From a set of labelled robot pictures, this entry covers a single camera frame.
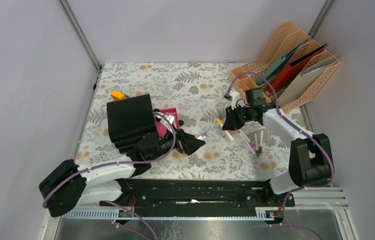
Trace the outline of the yellow tip white pen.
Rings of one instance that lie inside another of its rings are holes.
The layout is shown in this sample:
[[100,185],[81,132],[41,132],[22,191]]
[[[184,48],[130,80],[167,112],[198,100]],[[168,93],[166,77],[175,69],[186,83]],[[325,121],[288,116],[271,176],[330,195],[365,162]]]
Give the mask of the yellow tip white pen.
[[[216,119],[216,122],[218,123],[218,125],[223,128],[223,123],[222,121],[217,118]],[[223,132],[225,133],[225,135],[231,140],[231,141],[234,141],[235,139],[233,138],[233,136],[230,134],[230,132],[228,130],[223,130]]]

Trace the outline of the purple tip white pen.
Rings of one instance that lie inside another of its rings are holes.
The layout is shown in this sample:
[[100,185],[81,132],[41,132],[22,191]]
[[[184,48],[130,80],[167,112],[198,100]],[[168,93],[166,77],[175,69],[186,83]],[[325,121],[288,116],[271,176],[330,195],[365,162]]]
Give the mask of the purple tip white pen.
[[238,131],[239,131],[240,135],[242,136],[243,140],[244,140],[244,141],[246,142],[246,144],[248,145],[249,150],[250,150],[253,154],[256,154],[256,153],[257,153],[257,152],[256,152],[256,146],[255,146],[255,144],[253,143],[253,141],[250,140],[250,139],[248,138],[248,136],[247,136],[247,135],[246,135],[241,129],[239,129]]

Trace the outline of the pink drawer tray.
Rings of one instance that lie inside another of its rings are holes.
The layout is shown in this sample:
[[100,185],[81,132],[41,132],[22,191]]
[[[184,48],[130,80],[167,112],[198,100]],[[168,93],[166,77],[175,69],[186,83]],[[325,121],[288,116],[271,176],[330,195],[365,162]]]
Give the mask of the pink drawer tray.
[[[160,113],[172,124],[173,128],[178,130],[180,128],[178,113],[176,108],[164,108],[160,110]],[[160,137],[164,137],[167,131],[170,131],[170,125],[166,120],[162,120],[160,116],[155,117],[155,125]]]

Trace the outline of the teal folder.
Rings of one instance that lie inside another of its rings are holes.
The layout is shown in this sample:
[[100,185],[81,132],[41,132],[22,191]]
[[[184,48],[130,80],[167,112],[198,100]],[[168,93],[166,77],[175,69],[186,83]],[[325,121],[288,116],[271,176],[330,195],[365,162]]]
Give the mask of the teal folder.
[[270,82],[285,67],[297,49],[309,42],[311,37],[312,35],[308,36],[300,31],[290,34],[272,57],[262,76]]

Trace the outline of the black pen holder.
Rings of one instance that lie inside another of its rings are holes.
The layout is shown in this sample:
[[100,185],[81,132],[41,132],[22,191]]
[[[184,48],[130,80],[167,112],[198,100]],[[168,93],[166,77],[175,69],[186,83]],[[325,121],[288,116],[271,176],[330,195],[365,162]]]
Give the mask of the black pen holder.
[[157,133],[149,94],[106,104],[108,135],[112,144],[125,154],[148,133]]

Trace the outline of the peach file organizer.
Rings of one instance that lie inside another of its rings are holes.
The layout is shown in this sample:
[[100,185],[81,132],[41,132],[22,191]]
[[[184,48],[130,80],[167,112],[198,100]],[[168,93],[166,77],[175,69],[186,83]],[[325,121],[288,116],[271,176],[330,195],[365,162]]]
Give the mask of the peach file organizer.
[[242,99],[260,88],[264,99],[289,113],[310,102],[341,64],[327,44],[318,44],[291,21],[278,25],[259,56],[229,73],[229,85]]

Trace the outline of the red notebook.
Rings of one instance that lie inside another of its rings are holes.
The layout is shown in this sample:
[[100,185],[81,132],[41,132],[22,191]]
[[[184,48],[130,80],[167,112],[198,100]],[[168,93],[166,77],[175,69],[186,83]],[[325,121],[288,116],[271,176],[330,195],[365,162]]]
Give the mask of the red notebook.
[[294,78],[301,72],[301,70],[307,65],[307,63],[315,56],[320,54],[326,47],[327,43],[315,48],[307,54],[289,63],[279,74],[279,76],[273,81],[272,87],[275,91],[281,89],[286,84],[289,84]]

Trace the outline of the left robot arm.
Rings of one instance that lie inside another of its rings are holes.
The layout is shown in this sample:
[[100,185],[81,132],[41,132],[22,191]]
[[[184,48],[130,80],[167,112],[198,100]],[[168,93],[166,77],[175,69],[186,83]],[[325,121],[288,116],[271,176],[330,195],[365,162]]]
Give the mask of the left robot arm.
[[161,137],[156,132],[142,136],[125,155],[99,164],[76,164],[73,159],[61,162],[38,188],[42,207],[52,217],[62,216],[83,204],[114,201],[126,205],[131,198],[127,187],[118,181],[143,174],[151,164],[168,156],[171,151],[191,155],[205,145],[206,133],[195,136],[182,129],[167,131]]

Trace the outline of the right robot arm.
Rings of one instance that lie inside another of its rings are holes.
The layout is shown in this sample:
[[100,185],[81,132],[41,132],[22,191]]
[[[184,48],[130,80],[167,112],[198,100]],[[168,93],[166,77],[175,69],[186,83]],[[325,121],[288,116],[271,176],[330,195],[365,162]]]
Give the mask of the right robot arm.
[[265,204],[275,206],[284,193],[331,180],[334,165],[330,141],[325,134],[315,134],[293,122],[277,104],[266,102],[259,88],[247,90],[245,96],[244,104],[240,105],[240,94],[224,95],[231,105],[225,109],[223,130],[239,131],[247,122],[258,122],[290,148],[287,171],[266,182],[262,192]]

